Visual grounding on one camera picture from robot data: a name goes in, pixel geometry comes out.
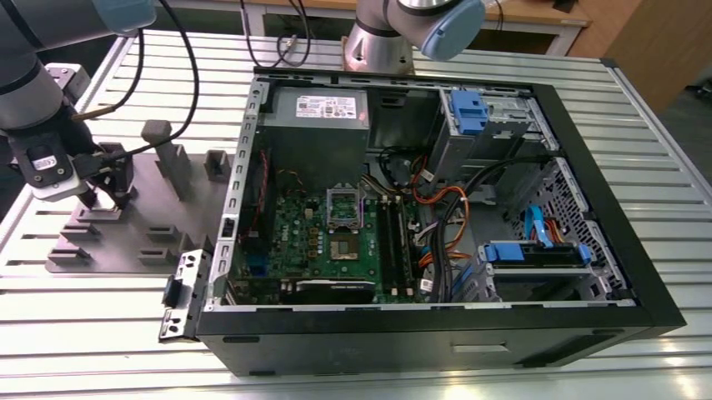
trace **aluminum table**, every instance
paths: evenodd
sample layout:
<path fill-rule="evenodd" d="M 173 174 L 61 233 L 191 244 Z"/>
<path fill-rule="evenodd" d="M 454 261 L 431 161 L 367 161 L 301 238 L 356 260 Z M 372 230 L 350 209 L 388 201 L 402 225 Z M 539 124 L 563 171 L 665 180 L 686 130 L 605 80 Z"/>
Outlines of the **aluminum table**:
<path fill-rule="evenodd" d="M 233 152 L 252 78 L 245 44 L 236 36 L 189 36 L 203 95 L 176 142 L 189 153 Z M 125 148 L 141 144 L 145 119 L 179 126 L 191 99 L 180 37 L 147 31 L 145 41 L 136 94 L 116 113 L 89 122 L 98 142 L 120 141 Z M 275 59 L 273 39 L 255 38 L 253 46 L 261 61 Z M 311 51 L 307 68 L 340 67 L 340 43 L 316 41 Z M 117 39 L 81 109 L 122 96 L 136 55 L 133 39 Z M 24 190 L 0 226 L 0 398 L 712 397 L 712 191 L 619 71 L 594 59 L 499 52 L 466 52 L 450 62 L 415 56 L 415 69 L 418 75 L 554 85 L 688 326 L 561 368 L 236 378 L 200 343 L 156 342 L 164 277 L 45 272 L 76 200 L 38 202 Z"/>

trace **power supply label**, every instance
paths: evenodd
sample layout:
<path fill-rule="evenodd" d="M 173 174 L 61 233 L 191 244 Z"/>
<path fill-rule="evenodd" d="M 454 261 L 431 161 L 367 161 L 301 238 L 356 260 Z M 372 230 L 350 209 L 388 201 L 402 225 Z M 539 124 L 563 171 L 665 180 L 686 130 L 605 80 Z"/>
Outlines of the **power supply label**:
<path fill-rule="evenodd" d="M 296 116 L 356 119 L 356 99 L 354 97 L 299 96 Z"/>

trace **blue latch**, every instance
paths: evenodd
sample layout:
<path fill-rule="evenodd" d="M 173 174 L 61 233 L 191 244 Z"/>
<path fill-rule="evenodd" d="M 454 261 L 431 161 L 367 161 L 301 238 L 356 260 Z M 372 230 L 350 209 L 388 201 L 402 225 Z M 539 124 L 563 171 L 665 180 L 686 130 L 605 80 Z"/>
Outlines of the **blue latch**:
<path fill-rule="evenodd" d="M 529 206 L 526 208 L 526 213 L 523 214 L 525 239 L 529 239 L 531 227 L 535 230 L 535 237 L 538 238 L 538 241 L 543 244 L 543 247 L 551 248 L 554 244 L 551 243 L 549 236 L 546 236 L 546 228 L 543 227 L 543 212 L 538 206 Z"/>
<path fill-rule="evenodd" d="M 248 254 L 244 256 L 244 263 L 249 269 L 249 275 L 263 277 L 267 275 L 267 256 Z"/>
<path fill-rule="evenodd" d="M 478 135 L 489 121 L 489 108 L 478 92 L 452 90 L 450 104 L 455 113 L 456 130 L 462 135 Z"/>
<path fill-rule="evenodd" d="M 523 261 L 519 243 L 490 243 L 485 245 L 485 261 Z"/>
<path fill-rule="evenodd" d="M 578 245 L 578 254 L 581 254 L 581 260 L 582 260 L 583 265 L 589 265 L 589 263 L 590 263 L 590 250 L 589 250 L 589 246 L 586 246 L 582 243 Z"/>

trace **ram slot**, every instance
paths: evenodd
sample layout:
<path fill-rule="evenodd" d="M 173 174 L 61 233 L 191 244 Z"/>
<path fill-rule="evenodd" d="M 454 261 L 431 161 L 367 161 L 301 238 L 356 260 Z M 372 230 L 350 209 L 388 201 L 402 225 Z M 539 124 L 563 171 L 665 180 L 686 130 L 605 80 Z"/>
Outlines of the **ram slot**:
<path fill-rule="evenodd" d="M 390 237 L 392 240 L 390 241 L 390 246 L 392 247 L 392 263 L 391 268 L 395 273 L 395 287 L 398 288 L 398 294 L 404 295 L 407 283 L 406 283 L 406 277 L 404 277 L 404 262 L 403 262 L 403 256 L 402 256 L 402 248 L 404 244 L 404 239 L 402 237 L 402 224 L 400 224 L 400 215 L 399 212 L 399 205 L 400 203 L 392 202 L 388 205 L 388 230 L 390 230 Z"/>
<path fill-rule="evenodd" d="M 382 290 L 386 293 L 390 293 L 391 289 L 395 287 L 395 269 L 392 266 L 392 242 L 388 229 L 388 206 L 386 203 L 378 205 L 375 217 L 378 252 L 380 254 L 380 284 Z"/>

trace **open computer tower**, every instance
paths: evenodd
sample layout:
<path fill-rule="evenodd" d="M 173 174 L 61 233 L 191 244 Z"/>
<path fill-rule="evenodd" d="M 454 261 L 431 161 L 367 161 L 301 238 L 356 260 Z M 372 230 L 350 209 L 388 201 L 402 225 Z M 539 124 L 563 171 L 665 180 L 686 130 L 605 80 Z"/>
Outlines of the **open computer tower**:
<path fill-rule="evenodd" d="M 550 86 L 259 68 L 164 303 L 236 375 L 559 366 L 685 323 Z"/>

